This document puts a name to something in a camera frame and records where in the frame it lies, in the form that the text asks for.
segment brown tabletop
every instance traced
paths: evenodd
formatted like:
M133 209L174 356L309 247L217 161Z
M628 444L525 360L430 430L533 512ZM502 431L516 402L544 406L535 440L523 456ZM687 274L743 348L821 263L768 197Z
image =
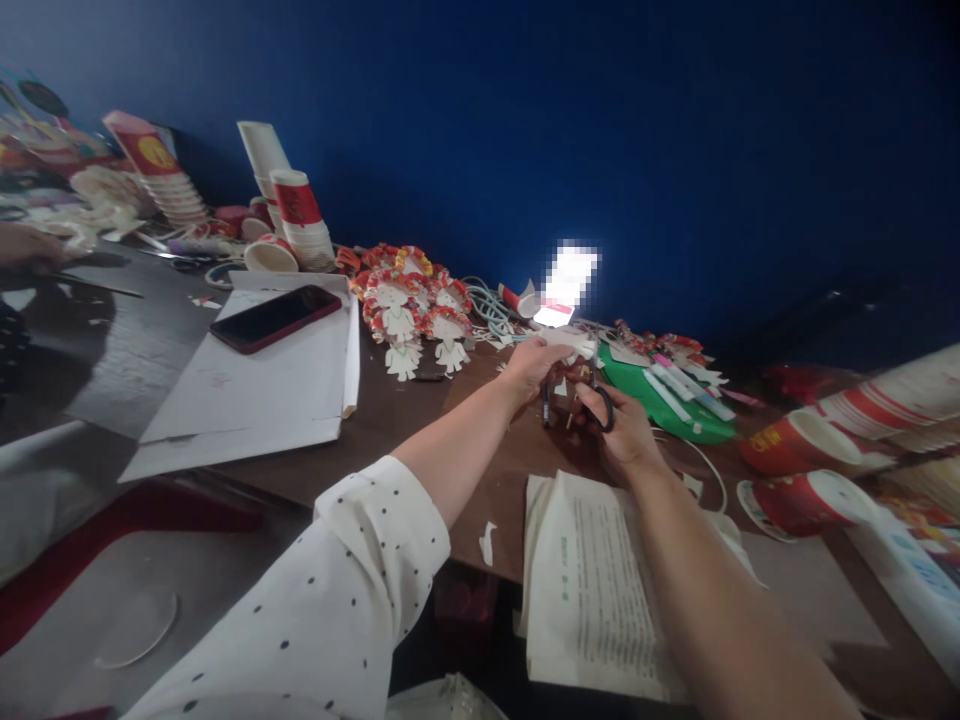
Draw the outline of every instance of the brown tabletop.
M227 463L216 471L312 506L317 495L344 475L389 453L496 377L497 366L511 352L497 353L481 343L471 353L472 362L452 382L399 383L384 370L383 349L366 333L363 338L358 409L343 423L337 442ZM522 583L527 477L553 476L560 469L617 484L601 465L597 440L567 432L567 400L554 400L554 427L549 431L542 427L539 403L514 418L450 532L454 560ZM738 430L741 435L752 433L781 414L772 409L741 412ZM861 704L884 714L925 718L940 717L946 708L956 707L956 690L846 535L828 533L822 539L803 541L802 547L767 538L737 500L737 483L759 478L744 465L735 443L700 447L723 477L727 514L744 532L744 546L758 576ZM719 509L720 488L699 454L672 436L665 438L661 448L671 467L704 482L701 505ZM487 521L497 526L492 534L491 568L483 564L477 542Z

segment bright light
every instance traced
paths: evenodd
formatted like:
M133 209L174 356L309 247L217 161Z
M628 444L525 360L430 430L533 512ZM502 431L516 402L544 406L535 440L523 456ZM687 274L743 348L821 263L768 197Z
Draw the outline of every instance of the bright light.
M561 245L557 248L540 293L543 307L533 316L534 322L550 327L569 323L574 309L586 297L587 286L599 262L600 253L595 247Z

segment person's left hand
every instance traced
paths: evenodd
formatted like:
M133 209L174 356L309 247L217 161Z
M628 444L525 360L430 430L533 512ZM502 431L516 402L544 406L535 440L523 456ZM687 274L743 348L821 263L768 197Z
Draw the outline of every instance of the person's left hand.
M532 337L517 345L499 380L516 392L521 404L528 403L537 397L544 382L561 376L556 364L576 352L570 345L547 345L542 337Z

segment blue wall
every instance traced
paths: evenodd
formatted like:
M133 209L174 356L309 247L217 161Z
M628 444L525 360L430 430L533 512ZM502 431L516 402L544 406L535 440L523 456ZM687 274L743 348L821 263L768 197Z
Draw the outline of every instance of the blue wall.
M457 274L520 284L555 238L589 238L604 251L602 317L708 347L857 266L915 292L796 354L865 367L960 340L956 37L925 5L20 0L2 13L0 60L33 69L88 127L116 107L179 130L211 202L256 194L234 123L264 120L339 242L413 242Z

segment hand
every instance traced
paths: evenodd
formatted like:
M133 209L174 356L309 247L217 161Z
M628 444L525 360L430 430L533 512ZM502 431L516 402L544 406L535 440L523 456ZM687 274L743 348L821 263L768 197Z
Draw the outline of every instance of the hand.
M515 393L518 405L525 405L537 397L544 382L560 377L557 363L576 352L570 345L547 345L543 338L532 337L517 345L497 380Z
M60 241L36 228L0 222L0 267L49 275L66 259Z
M613 402L613 430L608 433L599 433L603 438L604 451L611 464L620 472L629 475L637 470L670 471L647 420L647 412L639 400L620 392L611 385L598 383L607 391ZM607 408L600 393L586 383L578 383L576 400L573 403L574 416L577 424L583 425L586 416L582 414L586 406L606 425Z

